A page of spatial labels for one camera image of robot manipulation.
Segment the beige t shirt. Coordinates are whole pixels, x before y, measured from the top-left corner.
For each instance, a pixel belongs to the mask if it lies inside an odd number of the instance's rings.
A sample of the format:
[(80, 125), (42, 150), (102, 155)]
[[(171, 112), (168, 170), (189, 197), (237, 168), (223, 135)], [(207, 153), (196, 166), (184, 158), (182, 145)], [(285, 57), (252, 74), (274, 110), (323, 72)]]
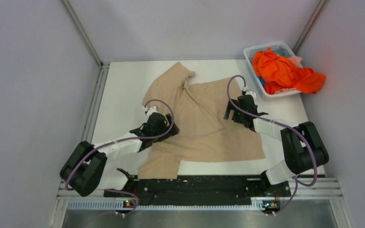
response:
[(181, 63), (154, 80), (143, 104), (174, 113), (179, 133), (151, 147), (138, 169), (140, 179), (174, 179), (180, 162), (238, 162), (265, 158), (261, 136), (242, 124), (224, 119), (229, 99), (241, 95), (236, 80), (227, 78), (193, 84), (195, 73)]

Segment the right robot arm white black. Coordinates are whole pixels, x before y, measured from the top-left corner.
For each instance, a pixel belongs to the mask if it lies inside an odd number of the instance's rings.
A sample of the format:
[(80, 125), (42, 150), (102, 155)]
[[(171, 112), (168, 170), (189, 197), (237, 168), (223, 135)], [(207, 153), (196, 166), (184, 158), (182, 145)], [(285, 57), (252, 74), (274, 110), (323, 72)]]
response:
[(282, 143), (284, 159), (261, 173), (260, 191), (266, 196), (272, 196), (279, 190), (279, 184), (296, 178), (307, 170), (314, 171), (313, 180), (310, 183), (297, 182), (303, 186), (313, 186), (317, 181), (317, 168), (329, 160), (315, 125), (304, 122), (292, 127), (268, 119), (267, 113), (259, 113), (257, 108), (253, 96), (241, 95), (237, 99), (229, 99), (224, 118), (231, 118), (253, 132)]

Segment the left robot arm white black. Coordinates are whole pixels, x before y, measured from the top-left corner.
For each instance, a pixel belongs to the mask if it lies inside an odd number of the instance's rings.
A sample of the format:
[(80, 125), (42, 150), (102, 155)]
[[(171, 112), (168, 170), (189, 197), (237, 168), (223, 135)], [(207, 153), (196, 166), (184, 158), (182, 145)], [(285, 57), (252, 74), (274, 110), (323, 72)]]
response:
[(140, 127), (114, 141), (99, 145), (80, 142), (60, 171), (65, 189), (74, 190), (81, 197), (90, 195), (98, 187), (115, 189), (121, 196), (130, 195), (134, 187), (127, 174), (118, 170), (116, 174), (106, 175), (106, 165), (123, 156), (142, 152), (179, 133), (173, 114), (153, 112), (147, 117)]

